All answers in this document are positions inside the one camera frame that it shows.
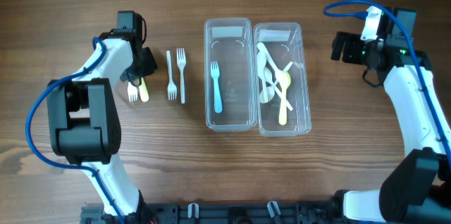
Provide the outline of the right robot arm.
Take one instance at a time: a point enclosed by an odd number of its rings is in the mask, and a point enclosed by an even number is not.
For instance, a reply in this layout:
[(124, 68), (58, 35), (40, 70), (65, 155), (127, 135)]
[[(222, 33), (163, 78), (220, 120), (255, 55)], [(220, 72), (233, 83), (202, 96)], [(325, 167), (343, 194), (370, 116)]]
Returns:
[(361, 2), (353, 13), (362, 33), (338, 32), (331, 58), (365, 66), (393, 103), (404, 142), (404, 159), (381, 187), (339, 190), (330, 198), (331, 223), (449, 223), (450, 126), (433, 86), (431, 62), (413, 46), (416, 12)]

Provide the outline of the white spoon wide handle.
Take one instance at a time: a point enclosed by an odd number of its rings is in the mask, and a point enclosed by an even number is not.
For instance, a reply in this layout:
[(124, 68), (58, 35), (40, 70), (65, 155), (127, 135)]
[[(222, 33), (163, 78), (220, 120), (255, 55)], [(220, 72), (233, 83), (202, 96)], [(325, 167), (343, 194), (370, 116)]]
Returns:
[(286, 72), (280, 70), (277, 67), (277, 65), (273, 61), (270, 53), (268, 52), (268, 49), (266, 48), (265, 44), (263, 42), (258, 42), (257, 43), (257, 48), (266, 55), (267, 61), (269, 62), (270, 66), (272, 67), (272, 69), (275, 72), (275, 76), (276, 76), (277, 81), (279, 81), (279, 83), (281, 85), (285, 85), (286, 83), (288, 83), (288, 81), (290, 79), (290, 76)]

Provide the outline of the cream yellow fork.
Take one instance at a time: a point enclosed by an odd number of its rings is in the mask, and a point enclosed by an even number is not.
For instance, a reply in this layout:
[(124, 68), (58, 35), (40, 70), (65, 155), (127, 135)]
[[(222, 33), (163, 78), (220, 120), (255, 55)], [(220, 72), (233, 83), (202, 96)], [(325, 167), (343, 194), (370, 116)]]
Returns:
[(145, 84), (145, 80), (144, 80), (143, 77), (141, 78), (141, 83), (140, 83), (140, 85), (138, 87), (138, 92), (139, 92), (139, 95), (140, 95), (140, 100), (142, 102), (148, 102), (149, 101), (149, 93), (148, 93), (147, 86)]

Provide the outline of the clear white spoon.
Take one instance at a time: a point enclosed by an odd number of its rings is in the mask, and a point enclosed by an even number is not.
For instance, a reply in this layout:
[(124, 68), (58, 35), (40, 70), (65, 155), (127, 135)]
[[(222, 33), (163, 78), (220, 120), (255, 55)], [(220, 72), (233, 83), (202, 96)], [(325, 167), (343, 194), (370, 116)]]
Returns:
[(264, 68), (266, 66), (266, 55), (259, 51), (257, 53), (257, 73), (259, 76), (259, 79), (261, 80), (262, 85), (262, 92), (264, 95), (264, 102), (268, 101), (268, 93), (267, 93), (267, 86), (266, 86), (266, 78), (264, 75)]

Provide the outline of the small white fork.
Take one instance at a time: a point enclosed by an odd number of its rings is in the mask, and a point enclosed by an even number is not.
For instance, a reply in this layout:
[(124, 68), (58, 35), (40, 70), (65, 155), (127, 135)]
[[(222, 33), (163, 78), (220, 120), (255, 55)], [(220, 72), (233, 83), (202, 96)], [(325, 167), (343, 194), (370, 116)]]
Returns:
[(168, 86), (167, 86), (167, 92), (168, 92), (168, 99), (169, 100), (176, 100), (177, 99), (177, 87), (173, 81), (173, 70), (172, 70), (172, 60), (171, 60), (171, 52), (166, 52), (166, 62), (168, 67)]

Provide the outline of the light blue fork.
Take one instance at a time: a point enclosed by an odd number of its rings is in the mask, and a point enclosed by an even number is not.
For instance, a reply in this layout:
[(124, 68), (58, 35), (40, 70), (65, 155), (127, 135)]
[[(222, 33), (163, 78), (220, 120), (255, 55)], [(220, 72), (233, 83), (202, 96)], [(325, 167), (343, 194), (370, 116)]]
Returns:
[(220, 76), (220, 70), (217, 61), (211, 62), (211, 77), (214, 81), (214, 110), (216, 113), (221, 113), (223, 111), (221, 93), (219, 89), (218, 79)]

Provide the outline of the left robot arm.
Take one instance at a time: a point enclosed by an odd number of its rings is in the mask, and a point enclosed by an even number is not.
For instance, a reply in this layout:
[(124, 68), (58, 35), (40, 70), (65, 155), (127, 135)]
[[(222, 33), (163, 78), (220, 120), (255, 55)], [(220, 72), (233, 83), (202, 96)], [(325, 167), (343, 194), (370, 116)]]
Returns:
[(121, 124), (113, 97), (118, 81), (134, 87), (157, 69), (145, 19), (118, 12), (117, 26), (92, 41), (94, 52), (74, 74), (52, 80), (47, 100), (51, 148), (66, 158), (66, 168), (80, 169), (94, 185), (106, 223), (152, 223), (154, 216), (125, 171), (118, 150)]

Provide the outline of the yellow green spoon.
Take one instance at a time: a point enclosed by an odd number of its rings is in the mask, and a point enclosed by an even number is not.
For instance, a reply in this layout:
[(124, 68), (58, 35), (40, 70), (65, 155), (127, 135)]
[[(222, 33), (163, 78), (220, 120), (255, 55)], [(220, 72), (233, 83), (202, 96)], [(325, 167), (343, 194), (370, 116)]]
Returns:
[(281, 87), (281, 98), (280, 98), (280, 110), (278, 122), (280, 125), (285, 125), (287, 123), (287, 90), (291, 84), (291, 77), (288, 72), (280, 71), (277, 75), (277, 79)]

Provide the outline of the white spoon bowl up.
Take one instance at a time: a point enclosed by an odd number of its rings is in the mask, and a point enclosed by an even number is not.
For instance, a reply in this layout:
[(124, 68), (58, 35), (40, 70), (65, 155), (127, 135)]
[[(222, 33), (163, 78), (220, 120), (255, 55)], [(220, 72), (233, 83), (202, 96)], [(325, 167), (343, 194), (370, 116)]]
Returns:
[(264, 68), (264, 77), (266, 82), (270, 84), (270, 87), (266, 87), (267, 99), (264, 98), (263, 91), (260, 92), (259, 101), (261, 104), (265, 104), (271, 101), (272, 98), (274, 98), (275, 94), (281, 97), (281, 91), (277, 88), (275, 82), (273, 81), (272, 72), (268, 68)]

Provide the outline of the white fork tines down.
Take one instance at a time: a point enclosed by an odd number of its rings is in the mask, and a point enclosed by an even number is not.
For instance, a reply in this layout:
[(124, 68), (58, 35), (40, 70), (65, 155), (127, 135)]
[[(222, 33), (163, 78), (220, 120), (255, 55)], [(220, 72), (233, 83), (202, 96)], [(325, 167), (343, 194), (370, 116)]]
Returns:
[(131, 82), (128, 83), (128, 100), (130, 103), (139, 101), (138, 88), (136, 88)]

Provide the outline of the slim white fork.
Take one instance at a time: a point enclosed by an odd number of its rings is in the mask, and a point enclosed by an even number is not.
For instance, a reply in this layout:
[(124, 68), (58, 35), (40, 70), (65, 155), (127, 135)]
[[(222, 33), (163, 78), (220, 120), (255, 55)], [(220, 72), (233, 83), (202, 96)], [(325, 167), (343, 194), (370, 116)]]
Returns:
[(184, 69), (186, 66), (186, 55), (185, 55), (185, 49), (184, 48), (177, 48), (176, 49), (177, 54), (177, 65), (180, 70), (180, 100), (181, 103), (185, 103), (185, 77), (184, 77)]

